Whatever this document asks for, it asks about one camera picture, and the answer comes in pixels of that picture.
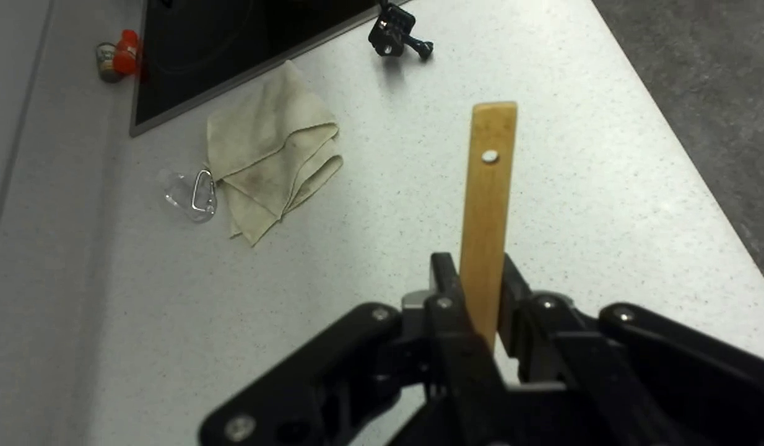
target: wooden stick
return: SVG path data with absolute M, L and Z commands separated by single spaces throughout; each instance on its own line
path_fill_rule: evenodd
M 517 104 L 473 107 L 459 280 L 476 332 L 495 348 Z

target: black glass cooktop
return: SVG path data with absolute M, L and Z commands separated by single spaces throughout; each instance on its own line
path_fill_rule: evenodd
M 377 0 L 146 0 L 144 56 L 130 133 L 139 135 L 376 17 L 376 4 Z M 368 45 L 365 36 L 357 44 Z

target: gray floor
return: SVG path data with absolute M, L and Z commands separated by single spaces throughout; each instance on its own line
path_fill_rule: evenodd
M 764 274 L 764 0 L 594 0 Z

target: beige rag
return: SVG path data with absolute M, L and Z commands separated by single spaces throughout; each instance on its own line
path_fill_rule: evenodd
M 287 60 L 237 107 L 209 117 L 209 167 L 231 209 L 231 237 L 252 245 L 343 165 L 335 116 Z

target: white speckled countertop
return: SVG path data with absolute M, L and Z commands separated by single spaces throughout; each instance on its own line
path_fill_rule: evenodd
M 339 119 L 345 164 L 253 249 L 227 239 L 224 206 L 205 225 L 165 212 L 155 176 L 196 169 L 209 113 L 263 77 L 130 139 L 131 86 L 47 48 L 0 226 L 2 407 L 31 395 L 24 416 L 56 413 L 33 435 L 60 444 L 194 444 L 210 409 L 335 317 L 424 288 L 433 251 L 458 260 L 470 110 L 508 99 L 506 247 L 531 285 L 764 356 L 764 279 L 591 2 L 407 8 L 429 63 L 379 59 L 367 25 L 295 60 Z M 357 443 L 384 443 L 416 399 Z

